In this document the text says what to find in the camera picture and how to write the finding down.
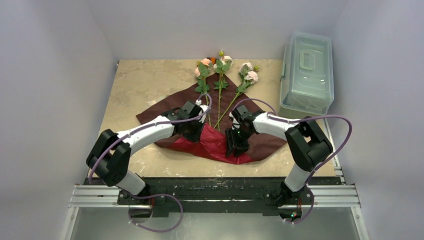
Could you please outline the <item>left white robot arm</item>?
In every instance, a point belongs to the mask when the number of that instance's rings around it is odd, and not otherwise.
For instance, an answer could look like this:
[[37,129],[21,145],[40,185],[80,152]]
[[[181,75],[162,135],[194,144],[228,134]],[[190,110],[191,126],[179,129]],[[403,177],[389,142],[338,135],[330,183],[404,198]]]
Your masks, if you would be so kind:
[[119,132],[102,131],[86,159],[89,178],[97,175],[108,187],[127,191],[136,204],[146,203],[148,185],[129,169],[131,156],[150,144],[178,135],[197,143],[209,110],[201,100],[188,100],[182,107],[165,111],[138,127]]

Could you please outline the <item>peach flower stem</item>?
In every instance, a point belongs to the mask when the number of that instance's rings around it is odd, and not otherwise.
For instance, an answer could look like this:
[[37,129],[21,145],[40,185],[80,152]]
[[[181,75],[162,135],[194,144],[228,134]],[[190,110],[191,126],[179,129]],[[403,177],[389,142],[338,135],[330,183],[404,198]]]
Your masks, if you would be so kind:
[[200,94],[208,94],[210,86],[207,84],[206,78],[210,74],[210,67],[212,66],[212,61],[209,58],[204,58],[199,60],[196,63],[196,68],[194,70],[194,75],[197,79],[197,87],[195,91]]

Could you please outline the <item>dark red wrapping paper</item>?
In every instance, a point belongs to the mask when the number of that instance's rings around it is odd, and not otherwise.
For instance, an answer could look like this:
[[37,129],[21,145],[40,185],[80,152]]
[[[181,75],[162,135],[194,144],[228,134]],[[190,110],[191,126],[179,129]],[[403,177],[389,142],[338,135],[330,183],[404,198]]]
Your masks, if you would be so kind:
[[[207,158],[223,163],[233,165],[241,165],[257,162],[271,156],[277,150],[286,146],[287,142],[281,138],[269,134],[253,134],[249,139],[249,149],[247,152],[234,156],[227,156],[227,141],[225,130],[232,125],[232,121],[225,117],[220,122],[220,130],[213,128],[218,119],[218,107],[225,110],[236,92],[236,84],[229,81],[229,87],[223,91],[221,103],[218,104],[218,90],[210,90],[209,94],[213,100],[212,111],[210,114],[211,124],[206,124],[202,130],[199,142],[190,142],[182,136],[172,136],[155,142],[160,148],[174,150],[183,153],[189,153],[198,157]],[[171,110],[172,108],[181,107],[187,100],[196,100],[200,93],[196,92],[197,83],[190,87],[169,95],[150,106],[143,112],[136,115],[140,124],[145,124],[153,120],[156,116]]]

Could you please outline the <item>pale pink flower stem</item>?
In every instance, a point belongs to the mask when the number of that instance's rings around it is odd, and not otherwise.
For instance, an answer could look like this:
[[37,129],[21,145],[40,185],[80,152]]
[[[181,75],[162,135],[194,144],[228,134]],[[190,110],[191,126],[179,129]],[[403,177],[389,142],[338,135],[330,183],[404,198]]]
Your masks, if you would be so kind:
[[221,107],[221,98],[222,98],[222,89],[226,88],[227,82],[224,80],[218,81],[218,119],[217,123],[213,126],[214,129],[220,130],[220,123],[223,119],[223,117],[226,116],[227,112],[229,111],[230,107],[235,103],[236,99],[247,91],[249,87],[256,84],[259,81],[259,72],[260,66],[259,65],[253,65],[251,62],[244,62],[240,65],[238,70],[238,76],[240,77],[240,84],[235,89],[235,95],[233,99],[229,102],[227,108],[223,113],[220,112]]

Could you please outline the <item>white flower stem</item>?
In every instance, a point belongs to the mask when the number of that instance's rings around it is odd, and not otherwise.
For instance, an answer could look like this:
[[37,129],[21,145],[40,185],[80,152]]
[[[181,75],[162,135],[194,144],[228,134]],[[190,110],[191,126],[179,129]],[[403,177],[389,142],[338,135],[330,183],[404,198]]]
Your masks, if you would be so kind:
[[215,61],[214,70],[219,74],[218,79],[218,108],[217,108],[217,122],[214,129],[217,129],[218,131],[221,130],[220,128],[220,121],[221,121],[221,98],[222,98],[222,90],[226,89],[228,86],[228,83],[226,81],[226,78],[224,77],[224,74],[232,67],[233,65],[233,59],[226,55],[223,50],[220,50],[219,58]]

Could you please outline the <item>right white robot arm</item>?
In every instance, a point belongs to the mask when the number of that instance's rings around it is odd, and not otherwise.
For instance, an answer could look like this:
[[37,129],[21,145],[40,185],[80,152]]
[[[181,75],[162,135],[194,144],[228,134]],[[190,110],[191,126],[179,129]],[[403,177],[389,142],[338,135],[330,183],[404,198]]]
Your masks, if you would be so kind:
[[250,148],[248,139],[268,134],[287,142],[294,165],[280,184],[275,205],[294,204],[305,189],[317,165],[333,152],[333,146],[315,120],[273,118],[263,110],[252,112],[243,104],[229,115],[232,126],[225,131],[226,156],[238,157]]

